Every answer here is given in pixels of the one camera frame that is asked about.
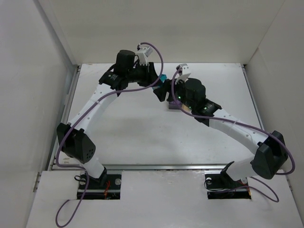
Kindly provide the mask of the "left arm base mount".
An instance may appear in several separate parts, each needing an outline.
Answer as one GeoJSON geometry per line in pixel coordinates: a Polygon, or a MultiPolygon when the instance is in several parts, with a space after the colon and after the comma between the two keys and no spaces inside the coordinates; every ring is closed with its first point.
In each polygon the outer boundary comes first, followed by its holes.
{"type": "MultiPolygon", "coordinates": [[[[74,180],[78,182],[78,190],[76,197],[81,199],[86,186],[86,175],[76,175],[74,180]]],[[[107,175],[107,179],[102,186],[99,186],[97,182],[90,179],[88,188],[85,191],[83,197],[84,200],[119,200],[121,197],[121,173],[110,173],[107,175]]]]}

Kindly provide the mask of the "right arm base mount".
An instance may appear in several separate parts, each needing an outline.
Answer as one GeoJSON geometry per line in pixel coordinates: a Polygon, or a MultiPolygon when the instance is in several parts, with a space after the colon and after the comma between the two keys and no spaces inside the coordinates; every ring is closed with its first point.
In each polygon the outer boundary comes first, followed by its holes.
{"type": "Polygon", "coordinates": [[[209,200],[251,199],[247,180],[234,181],[229,176],[220,173],[205,174],[204,187],[209,200]]]}

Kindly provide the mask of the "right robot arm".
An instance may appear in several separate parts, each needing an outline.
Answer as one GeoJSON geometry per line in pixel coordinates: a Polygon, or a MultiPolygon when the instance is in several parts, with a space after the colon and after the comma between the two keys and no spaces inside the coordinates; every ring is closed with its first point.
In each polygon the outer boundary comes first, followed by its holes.
{"type": "Polygon", "coordinates": [[[228,163],[221,171],[228,179],[238,181],[250,176],[272,179],[288,158],[281,133],[273,131],[270,136],[248,129],[237,118],[206,98],[206,88],[200,80],[190,78],[174,85],[170,79],[160,82],[153,89],[163,102],[178,100],[191,110],[195,119],[208,127],[219,130],[245,146],[252,156],[241,161],[228,163]]]}

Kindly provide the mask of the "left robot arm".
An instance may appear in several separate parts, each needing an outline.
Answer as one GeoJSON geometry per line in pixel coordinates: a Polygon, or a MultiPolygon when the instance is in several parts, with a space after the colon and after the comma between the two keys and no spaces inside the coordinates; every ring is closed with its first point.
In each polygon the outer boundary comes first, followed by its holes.
{"type": "Polygon", "coordinates": [[[136,52],[120,50],[115,63],[101,76],[84,107],[68,123],[57,126],[59,148],[56,164],[59,167],[65,167],[58,161],[63,152],[78,162],[72,168],[84,170],[89,177],[101,179],[106,174],[106,168],[95,155],[96,146],[90,139],[89,131],[120,94],[134,91],[128,89],[130,83],[137,83],[140,90],[161,84],[162,74],[157,74],[154,63],[148,60],[155,50],[148,43],[141,43],[136,52]]]}

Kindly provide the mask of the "teal lego brick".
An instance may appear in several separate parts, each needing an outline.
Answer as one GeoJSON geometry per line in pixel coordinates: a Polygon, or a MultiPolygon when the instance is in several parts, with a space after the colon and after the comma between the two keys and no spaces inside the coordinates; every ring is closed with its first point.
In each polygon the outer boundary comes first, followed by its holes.
{"type": "Polygon", "coordinates": [[[162,84],[167,79],[167,76],[165,74],[162,74],[158,82],[152,87],[153,90],[156,90],[162,86],[162,84]]]}

